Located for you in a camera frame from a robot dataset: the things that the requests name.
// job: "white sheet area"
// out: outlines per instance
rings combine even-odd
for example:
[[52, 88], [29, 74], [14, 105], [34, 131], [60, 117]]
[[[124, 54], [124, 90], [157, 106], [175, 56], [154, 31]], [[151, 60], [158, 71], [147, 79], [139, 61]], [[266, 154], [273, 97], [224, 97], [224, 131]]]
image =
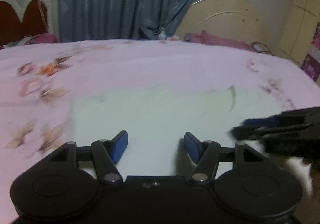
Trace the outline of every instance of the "white sheet area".
[[[231, 87], [183, 94], [156, 87], [77, 99], [71, 111], [72, 138], [78, 146], [111, 140], [121, 130], [128, 132], [129, 144], [117, 165], [125, 179], [127, 175], [190, 174], [193, 165], [182, 142], [186, 132], [201, 141], [233, 147], [235, 140], [228, 134], [232, 127], [247, 118], [277, 114], [280, 108], [258, 90]], [[218, 175], [231, 167], [232, 163], [222, 163]]]

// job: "pink pillow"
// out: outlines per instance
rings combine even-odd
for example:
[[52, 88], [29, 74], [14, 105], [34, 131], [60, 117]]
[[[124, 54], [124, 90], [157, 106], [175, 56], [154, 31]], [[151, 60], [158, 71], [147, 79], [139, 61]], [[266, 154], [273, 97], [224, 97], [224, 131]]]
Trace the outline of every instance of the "pink pillow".
[[209, 34], [206, 30], [202, 30], [201, 33], [192, 33], [190, 36], [190, 40], [191, 42], [196, 42], [196, 43], [203, 43], [207, 45], [228, 46], [232, 48], [255, 52], [253, 47], [249, 44], [246, 44], [245, 42], [220, 38], [218, 36]]
[[32, 43], [56, 43], [59, 42], [59, 39], [55, 37], [53, 34], [49, 33], [41, 33], [33, 37]]

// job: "pink poster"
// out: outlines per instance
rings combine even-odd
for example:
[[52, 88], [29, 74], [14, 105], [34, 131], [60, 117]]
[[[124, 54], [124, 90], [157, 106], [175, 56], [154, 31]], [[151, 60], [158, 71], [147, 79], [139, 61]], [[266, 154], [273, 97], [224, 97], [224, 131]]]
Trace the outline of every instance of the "pink poster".
[[316, 81], [320, 75], [320, 23], [318, 23], [308, 54], [301, 69]]

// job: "floral pattern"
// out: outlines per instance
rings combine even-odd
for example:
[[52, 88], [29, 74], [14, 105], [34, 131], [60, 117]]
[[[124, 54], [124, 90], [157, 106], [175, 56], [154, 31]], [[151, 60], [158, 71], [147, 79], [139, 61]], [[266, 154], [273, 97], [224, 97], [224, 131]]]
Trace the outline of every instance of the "floral pattern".
[[268, 84], [265, 86], [260, 86], [260, 88], [264, 92], [271, 94], [278, 102], [280, 102], [283, 109], [297, 109], [292, 99], [285, 95], [282, 88], [282, 79], [269, 79]]
[[98, 44], [98, 45], [94, 45], [90, 48], [91, 50], [106, 50], [109, 51], [112, 49], [112, 47], [106, 45], [106, 44]]
[[63, 88], [51, 89], [50, 87], [41, 90], [39, 99], [47, 106], [53, 106], [57, 98], [62, 97], [68, 93]]
[[[35, 126], [37, 120], [32, 120], [19, 128], [13, 135], [12, 141], [10, 141], [5, 148], [17, 148], [23, 145], [27, 145], [26, 135], [30, 134]], [[41, 154], [46, 153], [49, 149], [56, 149], [64, 144], [64, 141], [60, 137], [64, 134], [66, 124], [60, 124], [50, 129], [49, 125], [46, 124], [42, 127], [40, 136], [35, 139], [29, 140], [29, 143], [37, 143], [37, 139], [42, 139], [41, 145], [36, 149]]]
[[44, 125], [41, 131], [41, 137], [43, 138], [43, 142], [39, 151], [41, 153], [47, 152], [49, 149], [56, 149], [64, 144], [62, 140], [59, 138], [63, 135], [66, 129], [66, 124], [60, 124], [52, 129], [50, 129], [49, 125]]
[[21, 82], [21, 90], [19, 91], [20, 97], [26, 97], [32, 93], [40, 91], [44, 86], [44, 81], [39, 77], [24, 80]]
[[48, 77], [54, 75], [58, 71], [62, 71], [71, 67], [71, 65], [64, 64], [66, 60], [71, 58], [71, 56], [58, 57], [55, 58], [53, 62], [50, 62], [46, 66], [41, 66], [39, 70], [39, 75], [47, 75]]
[[25, 124], [23, 127], [17, 129], [17, 131], [12, 134], [12, 141], [10, 141], [6, 148], [17, 148], [25, 143], [25, 136], [31, 133], [36, 126], [36, 120], [32, 120]]
[[24, 76], [29, 73], [32, 73], [36, 69], [37, 69], [36, 65], [34, 65], [32, 62], [29, 62], [19, 67], [19, 69], [17, 70], [17, 74], [18, 76]]

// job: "circular pad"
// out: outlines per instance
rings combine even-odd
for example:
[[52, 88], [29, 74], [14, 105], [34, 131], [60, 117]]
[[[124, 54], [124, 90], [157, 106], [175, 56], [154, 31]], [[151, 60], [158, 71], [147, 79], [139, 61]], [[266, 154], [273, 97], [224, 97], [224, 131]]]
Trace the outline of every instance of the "circular pad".
[[19, 215], [38, 220], [68, 218], [86, 209], [98, 193], [98, 181], [75, 166], [49, 163], [19, 176], [10, 189]]
[[228, 211], [250, 220], [266, 220], [291, 214], [301, 199], [302, 188], [284, 171], [266, 176], [231, 170], [216, 180], [214, 192]]

